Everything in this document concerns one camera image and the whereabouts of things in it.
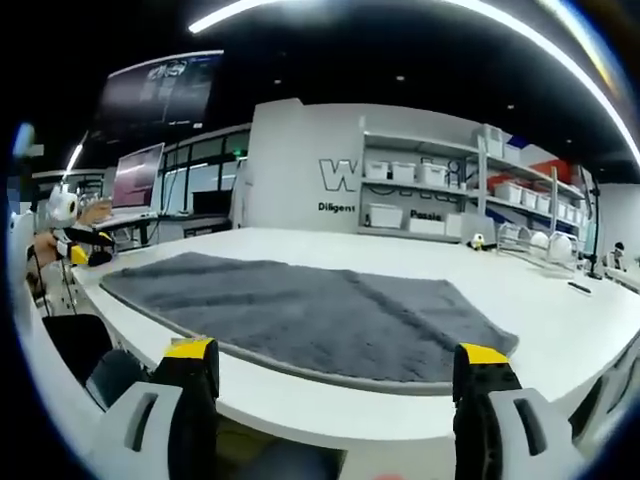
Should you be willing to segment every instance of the dish rack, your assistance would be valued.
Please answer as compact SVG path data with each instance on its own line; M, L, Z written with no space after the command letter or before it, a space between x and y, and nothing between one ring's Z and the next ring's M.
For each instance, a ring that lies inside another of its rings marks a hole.
M496 251L536 265L546 276L572 278L578 268L578 238L554 232L546 245L538 245L531 241L534 234L527 227L504 223L498 229Z

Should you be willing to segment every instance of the wall-mounted screen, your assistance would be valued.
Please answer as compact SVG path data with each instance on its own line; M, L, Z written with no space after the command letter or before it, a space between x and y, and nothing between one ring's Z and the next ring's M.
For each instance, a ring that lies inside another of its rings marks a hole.
M163 150L164 143L161 143L120 159L113 181L113 208L151 206Z
M151 60L109 75L92 139L121 141L170 127L202 127L222 51Z

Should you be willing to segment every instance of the ceiling light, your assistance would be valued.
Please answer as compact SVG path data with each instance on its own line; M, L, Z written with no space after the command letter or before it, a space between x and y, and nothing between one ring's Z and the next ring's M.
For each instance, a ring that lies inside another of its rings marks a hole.
M535 31L530 26L521 22L520 20L512 17L508 13L503 12L502 10L493 7L491 5L487 5L486 3L482 3L479 0L442 0L447 3L451 3L453 5L458 5L460 7L467 8L472 10L480 15L484 15L485 17L489 17L496 22L499 22L511 30L519 33L520 35L527 37L537 46L542 48L545 52L559 61L567 70L569 70L574 77L576 77L580 83L582 83L587 90L591 92L591 94L596 98L596 100L602 105L605 111L613 120L613 123L616 125L622 138L625 140L633 157L636 160L638 166L640 166L640 150L638 150L638 146L633 141L633 137L631 136L631 132L625 125L622 117L618 114L613 104L609 101L607 96L602 93L602 91L598 88L595 82L582 70L576 62L574 62L566 53L560 50L554 43L549 41L546 37L540 35L537 31Z
M80 156L80 153L82 152L82 144L78 144L76 145L76 148L73 150L73 153L71 154L71 158L69 159L69 163L67 164L67 168L64 171L64 175L62 176L62 179L64 180L65 177L67 175L69 175L69 172L71 172L71 170L73 170L73 166L75 165L76 161L78 160L78 157Z
M216 23L220 23L227 18L231 18L239 13L246 12L252 8L259 7L261 5L268 5L269 3L283 3L283 2L300 2L304 0L240 0L231 5L227 5L213 13L210 13L206 17L201 18L195 23L189 25L189 31L191 33L200 33L209 27L212 27Z
M619 95L612 75L607 70L606 59L601 55L597 46L597 33L587 30L589 24L580 21L580 15L576 15L576 10L573 6L566 5L560 0L538 0L538 2L546 7L547 10L571 32L589 56L600 75L602 75L606 84L609 85L609 88L611 88L614 94Z
M276 2L293 2L293 1L309 1L309 0L239 0L231 5L223 7L215 12L207 15L206 17L198 20L189 26L189 30L192 33L199 33L206 28L209 28L217 23L222 22L228 18L231 18L239 13L242 13L251 8L258 7L260 5L266 5ZM580 68L580 66L574 62L566 53L558 48L554 43L549 41L546 37L542 36L536 30L521 22L520 20L512 17L502 10L481 2L480 0L440 0L442 2L449 3L451 5L457 5L467 10L479 13L485 17L495 20L498 23L510 28L514 32L528 38L538 47L543 49L558 62L562 64L571 74L576 77L580 83L582 83L587 90L595 97L595 99L605 109L613 123L618 128L618 131L622 135L622 138L629 146L631 154L636 160L638 166L640 166L640 150L635 144L631 132L627 128L622 120L622 117L618 114L613 104L609 101L607 96L598 88L596 83L587 75L587 73Z

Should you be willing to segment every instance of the white shelf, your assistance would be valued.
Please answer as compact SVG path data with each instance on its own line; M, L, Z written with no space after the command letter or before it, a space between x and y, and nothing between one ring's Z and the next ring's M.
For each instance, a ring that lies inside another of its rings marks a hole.
M471 193L472 197L477 197L478 193L477 191L472 192ZM545 213L545 212L541 212L540 210L536 210L535 208L531 208L531 207L527 207L526 205L522 205L520 203L513 203L513 202L509 202L507 200L503 200L502 198L498 198L498 197L492 197L492 196L487 196L487 203L493 203L496 205L504 205L505 207L509 207L509 208L513 208L515 210L520 210L523 212L527 212L527 213L531 213L534 215L538 215L539 217L544 217L544 218L548 218L551 219L552 215L550 213ZM580 225L578 225L577 223L574 222L570 222L569 220L565 220L563 218L558 217L557 221L560 223L564 223L565 225L569 225L571 227L575 227L575 228L580 228Z
M409 183L409 182L397 182L395 180L386 179L374 179L374 178L362 178L362 185L373 185L380 187L391 188L404 188L407 190L419 190L425 192L442 192L450 195L460 195L462 197L468 197L471 192L468 190L461 190L459 188L452 187L439 187L437 185L426 185L424 183Z
M378 237L408 238L413 240L431 240L433 242L460 243L460 237L449 235L437 235L429 233L416 233L399 228L358 227L360 235L373 235Z
M553 185L553 179L549 175L538 172L533 168L525 167L504 158L498 158L487 154L487 167L495 170L508 170L513 172L514 176L524 178L525 180L533 182L544 182L551 186ZM576 188L567 185L566 183L558 182L558 193L560 195L566 195L573 200L582 200L584 195Z
M502 198L492 197L491 195L487 195L487 203L494 203L497 205L504 205L505 207L510 207L515 210L521 210L523 212L533 213L540 217L551 218L550 213L541 212L540 210L536 210L535 208L527 207L526 205L522 205L521 203L513 203L507 200L503 200Z
M364 137L365 147L368 148L403 150L460 159L470 155L477 156L480 153L478 148L471 145L463 145L428 137L398 136L373 132L364 132Z

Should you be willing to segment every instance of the red object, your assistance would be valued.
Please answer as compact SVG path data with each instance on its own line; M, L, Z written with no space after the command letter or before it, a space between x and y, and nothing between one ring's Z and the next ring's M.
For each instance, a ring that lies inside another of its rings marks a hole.
M571 185L571 165L564 160L555 159L549 160L548 162L536 163L535 165L531 165L530 168L536 170L540 173L544 173L545 175L551 176L551 168L556 167L556 171L558 173L558 180L562 183L566 183L567 185ZM513 181L513 183L517 183L518 185L522 185L528 187L528 182L517 179L517 176L514 177L508 173L502 173L500 175L494 175L487 179L487 188L490 192L492 192L496 186L504 183L506 181Z

